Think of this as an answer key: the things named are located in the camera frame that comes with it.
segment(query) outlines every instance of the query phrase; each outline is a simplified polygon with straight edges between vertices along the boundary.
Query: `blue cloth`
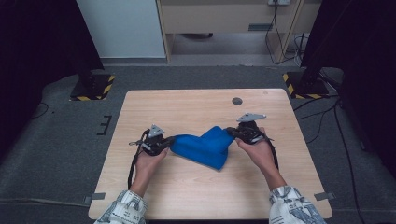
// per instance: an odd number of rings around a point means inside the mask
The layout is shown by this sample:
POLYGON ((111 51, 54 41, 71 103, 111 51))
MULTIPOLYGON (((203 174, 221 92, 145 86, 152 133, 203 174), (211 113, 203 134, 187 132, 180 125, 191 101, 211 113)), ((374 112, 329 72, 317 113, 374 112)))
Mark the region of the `blue cloth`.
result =
POLYGON ((175 136, 170 147, 177 155, 220 170, 227 160, 228 146, 233 137, 218 126, 211 128, 201 137, 180 134, 175 136))

